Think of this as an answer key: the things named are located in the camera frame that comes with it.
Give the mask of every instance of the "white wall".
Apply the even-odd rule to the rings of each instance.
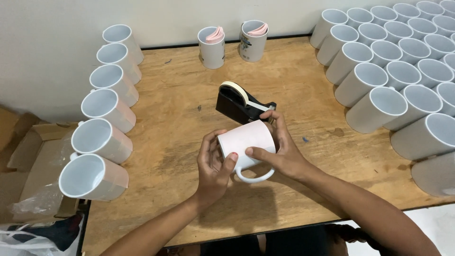
[[[205,26],[238,38],[245,20],[270,36],[309,33],[322,10],[392,6],[397,0],[3,0],[0,2],[0,104],[48,121],[83,118],[79,104],[100,64],[101,32],[129,25],[141,47],[197,42]]]

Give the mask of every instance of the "white mug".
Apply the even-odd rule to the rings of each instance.
[[[398,18],[396,21],[406,23],[409,19],[417,18],[420,16],[420,10],[410,4],[395,4],[394,11],[397,12]]]
[[[373,51],[359,42],[348,42],[341,47],[325,76],[334,85],[340,85],[354,67],[362,62],[370,62]]]
[[[399,61],[403,57],[403,52],[398,45],[389,41],[375,41],[370,45],[374,57],[371,63],[379,67],[385,67],[391,61]]]
[[[130,78],[116,64],[106,64],[96,68],[90,75],[90,84],[95,89],[108,88],[117,92],[118,97],[132,107],[139,100],[139,93]]]
[[[245,154],[245,150],[249,147],[263,148],[271,153],[276,153],[275,143],[273,142],[272,135],[267,126],[261,121],[257,120],[247,123],[233,130],[218,135],[218,142],[220,143],[223,158],[226,158],[230,153],[236,152],[238,154],[237,164],[234,171],[237,173],[239,179],[246,183],[256,183],[264,181],[275,172],[273,168],[259,178],[245,178],[242,175],[242,170],[257,165],[261,161],[253,159]]]
[[[388,21],[394,21],[398,18],[398,14],[392,8],[386,6],[375,6],[370,9],[373,15],[372,23],[384,26]]]
[[[445,36],[430,34],[426,35],[422,41],[431,49],[429,59],[438,60],[446,54],[455,52],[455,43]]]
[[[346,22],[348,22],[348,16],[343,11],[337,9],[324,10],[314,27],[310,37],[310,44],[314,48],[320,49],[330,29],[335,25],[344,25]]]
[[[360,63],[335,90],[335,99],[352,108],[371,89],[384,86],[389,80],[384,69],[372,63]]]
[[[387,31],[374,23],[361,24],[357,31],[359,31],[359,39],[357,42],[367,46],[370,46],[375,41],[385,40],[387,38]]]
[[[376,87],[347,113],[346,122],[359,133],[372,133],[408,110],[406,99],[393,87]]]
[[[442,101],[438,94],[423,85],[408,85],[400,93],[408,102],[408,111],[384,125],[384,128],[391,131],[398,131],[422,117],[437,113],[442,109]]]
[[[422,79],[419,70],[404,61],[391,61],[384,67],[384,70],[389,76],[386,86],[393,87],[397,91],[401,91],[410,84],[417,84]]]
[[[415,184],[430,195],[455,195],[455,152],[416,163],[411,175]]]
[[[444,15],[439,15],[435,16],[431,20],[436,27],[438,28],[438,31],[436,34],[450,37],[453,33],[455,33],[455,19],[449,16],[444,16]]]
[[[240,57],[244,61],[256,62],[264,54],[265,42],[267,41],[268,29],[262,36],[250,36],[248,32],[253,31],[265,23],[260,20],[249,20],[242,24],[240,38]]]
[[[444,8],[443,15],[455,18],[455,2],[453,0],[442,0],[439,5]]]
[[[415,6],[420,10],[419,18],[424,18],[427,20],[431,20],[433,17],[442,15],[444,13],[444,8],[442,8],[437,3],[430,1],[420,1]]]
[[[209,69],[221,68],[224,65],[224,33],[223,39],[214,44],[207,44],[205,39],[217,30],[217,27],[206,27],[197,34],[202,65]]]
[[[442,100],[442,109],[440,113],[455,117],[455,83],[444,82],[433,87]]]
[[[98,154],[116,164],[125,162],[133,152],[133,142],[102,118],[79,122],[71,145],[79,154]]]
[[[359,33],[353,27],[347,25],[333,26],[320,47],[316,56],[317,60],[324,66],[330,66],[341,47],[347,42],[357,41],[358,38]]]
[[[346,25],[357,29],[361,24],[370,23],[373,21],[371,12],[362,8],[351,8],[346,14],[348,15],[348,22]]]
[[[136,65],[139,65],[144,60],[144,54],[134,39],[133,31],[127,25],[117,24],[106,28],[103,31],[103,39],[108,44],[124,44],[128,48],[128,51],[131,53],[131,56]]]
[[[455,118],[433,113],[397,131],[390,137],[394,150],[409,160],[418,160],[455,150]]]
[[[414,31],[408,25],[399,21],[388,21],[384,24],[384,28],[387,31],[386,40],[394,44],[398,43],[403,38],[412,37]]]
[[[439,59],[440,62],[448,65],[452,72],[455,74],[455,53],[449,53]]]
[[[111,89],[91,90],[82,100],[82,113],[88,118],[104,118],[123,133],[136,124],[136,115]]]
[[[111,201],[128,188],[125,168],[97,155],[73,157],[58,179],[60,191],[71,198]]]
[[[428,58],[431,54],[430,47],[415,38],[403,38],[398,42],[398,46],[403,52],[403,57],[400,60],[411,65]]]
[[[415,66],[422,74],[420,83],[428,88],[433,88],[442,82],[454,80],[454,73],[451,68],[440,61],[423,59]]]
[[[134,62],[131,53],[124,44],[111,43],[103,45],[96,53],[96,58],[103,64],[117,64],[121,66],[133,84],[137,84],[142,78],[139,67]]]
[[[411,37],[418,40],[421,40],[426,35],[435,34],[438,31],[438,27],[433,22],[422,18],[409,19],[406,24],[414,32]]]

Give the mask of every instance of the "white plastic bag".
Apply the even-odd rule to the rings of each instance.
[[[13,235],[29,235],[34,238],[22,243],[13,238]],[[32,233],[12,230],[4,231],[0,230],[0,248],[11,248],[28,251],[37,256],[47,256],[51,251],[58,251],[57,246],[54,242],[43,236],[37,236]]]

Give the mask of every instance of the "black tape dispenser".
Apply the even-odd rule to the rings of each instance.
[[[223,82],[218,90],[216,110],[241,124],[259,120],[260,114],[276,108],[275,102],[262,104],[234,82]],[[261,120],[273,122],[271,118]]]

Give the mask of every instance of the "plywood tabletop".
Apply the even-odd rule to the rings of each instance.
[[[345,121],[347,109],[316,60],[307,37],[268,40],[264,57],[243,61],[238,43],[226,44],[226,61],[208,70],[198,47],[144,51],[136,126],[127,134],[134,151],[122,164],[129,188],[112,202],[92,201],[82,251],[99,255],[140,224],[192,195],[197,188],[196,155],[202,137],[240,124],[215,110],[218,87],[233,81],[261,102],[276,102],[304,156],[323,171],[384,198],[400,209],[454,202],[421,191],[409,160],[390,146],[381,128],[361,134]],[[268,166],[244,171],[252,178]],[[346,216],[305,186],[279,173],[246,184],[232,176],[225,196],[167,245],[195,243],[283,229]]]

